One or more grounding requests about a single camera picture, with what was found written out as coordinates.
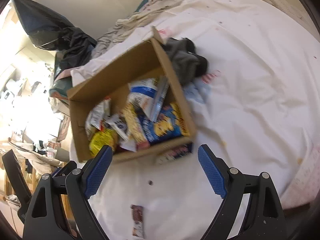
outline black cloth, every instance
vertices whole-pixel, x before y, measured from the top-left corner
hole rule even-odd
[[[162,47],[171,60],[172,67],[182,86],[207,72],[208,61],[196,54],[196,47],[188,38],[181,40],[169,38]]]

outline snack package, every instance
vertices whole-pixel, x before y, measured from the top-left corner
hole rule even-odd
[[[124,150],[137,152],[136,141],[131,134],[128,134],[128,140],[120,140],[120,147]]]
[[[106,123],[108,123],[116,132],[121,136],[121,138],[125,141],[127,141],[129,138],[126,134],[127,132],[127,124],[125,121],[121,120],[119,114],[114,114],[109,119],[106,120]]]
[[[132,239],[133,240],[144,240],[144,229],[143,229],[143,207],[131,205],[132,218],[133,218],[133,229]]]
[[[192,143],[184,144],[159,154],[156,157],[156,165],[174,161],[191,153]]]
[[[87,119],[90,116],[90,125],[102,130],[102,121],[110,117],[110,101],[109,97],[105,97],[99,104],[97,104],[89,113]]]
[[[132,103],[136,109],[141,108],[148,119],[154,122],[160,112],[168,87],[169,82],[165,76],[129,83],[130,93],[127,102]]]
[[[133,105],[128,103],[122,112],[127,123],[128,130],[137,143],[138,150],[149,148],[150,144],[143,133],[140,121],[134,111]]]
[[[109,145],[113,151],[115,151],[118,143],[118,134],[113,129],[104,129],[98,131],[92,137],[89,144],[89,149],[93,156],[96,156],[104,145]]]
[[[92,117],[92,111],[90,111],[90,113],[88,114],[88,117],[84,123],[85,133],[87,134],[89,141],[91,141],[92,136],[94,135],[94,133],[96,131],[96,128],[90,124],[91,117]]]
[[[150,144],[190,136],[177,103],[162,107],[156,122],[151,122],[145,115],[139,115],[138,118]]]

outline blue gripper pad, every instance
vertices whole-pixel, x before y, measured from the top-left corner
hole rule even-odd
[[[203,146],[198,149],[198,160],[214,193],[224,198],[227,195],[224,178]]]
[[[90,164],[94,165],[95,159],[99,158],[95,166],[92,168],[90,174],[86,178],[86,189],[84,195],[89,199],[92,195],[95,195],[98,188],[106,174],[110,163],[112,161],[112,148],[109,146],[104,146],[98,152],[97,156],[92,160]]]

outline black garbage bag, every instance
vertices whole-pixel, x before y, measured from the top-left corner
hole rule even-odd
[[[67,18],[33,0],[13,0],[13,4],[32,43],[41,49],[57,51],[53,80],[63,70],[90,60],[97,42]]]

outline bed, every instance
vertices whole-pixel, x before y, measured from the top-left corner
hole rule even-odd
[[[221,203],[197,161],[201,144],[243,173],[267,171],[282,203],[292,205],[282,196],[320,142],[316,38],[262,0],[184,0],[74,70],[74,84],[147,39],[151,25],[164,39],[188,37],[209,61],[208,75],[184,87],[198,134],[193,154],[173,163],[155,166],[151,155],[111,164],[89,200],[108,237],[130,239],[136,204],[145,207],[147,239],[201,238]],[[77,161],[73,144],[70,159]],[[247,201],[229,237],[237,234]]]

